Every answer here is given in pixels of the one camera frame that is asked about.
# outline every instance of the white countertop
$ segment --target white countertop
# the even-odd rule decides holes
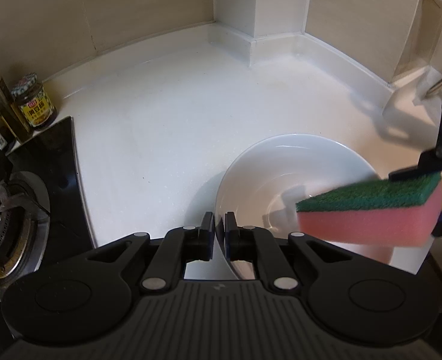
[[[107,76],[65,99],[59,118],[68,115],[98,245],[137,231],[159,238],[173,227],[199,225],[231,162],[270,136],[304,132],[337,140],[385,177],[417,163],[437,133],[412,101],[383,117],[306,61],[286,57],[247,67],[208,43]],[[425,253],[399,249],[394,259],[401,262],[394,264],[405,267],[407,259],[418,266]],[[191,263],[187,275],[229,276],[223,269]]]

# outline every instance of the pink sponge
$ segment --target pink sponge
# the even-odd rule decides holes
[[[303,233],[333,242],[422,246],[442,210],[440,174],[341,187],[296,205]]]

